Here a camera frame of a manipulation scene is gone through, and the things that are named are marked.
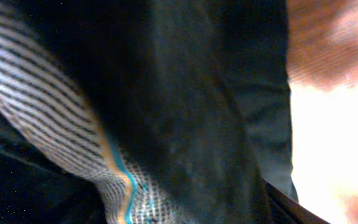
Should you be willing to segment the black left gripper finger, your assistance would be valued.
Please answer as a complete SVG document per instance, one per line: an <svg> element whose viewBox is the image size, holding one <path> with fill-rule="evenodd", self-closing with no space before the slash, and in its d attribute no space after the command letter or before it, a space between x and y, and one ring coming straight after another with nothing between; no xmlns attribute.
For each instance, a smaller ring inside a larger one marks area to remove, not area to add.
<svg viewBox="0 0 358 224"><path fill-rule="evenodd" d="M329 224L264 180L273 224Z"/></svg>

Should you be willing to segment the black shorts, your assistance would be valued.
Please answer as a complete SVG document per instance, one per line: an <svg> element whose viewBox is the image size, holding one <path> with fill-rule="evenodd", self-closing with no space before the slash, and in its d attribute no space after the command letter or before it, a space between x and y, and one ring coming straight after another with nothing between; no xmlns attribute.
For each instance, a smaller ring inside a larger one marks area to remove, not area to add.
<svg viewBox="0 0 358 224"><path fill-rule="evenodd" d="M294 223L285 1L0 1L0 223Z"/></svg>

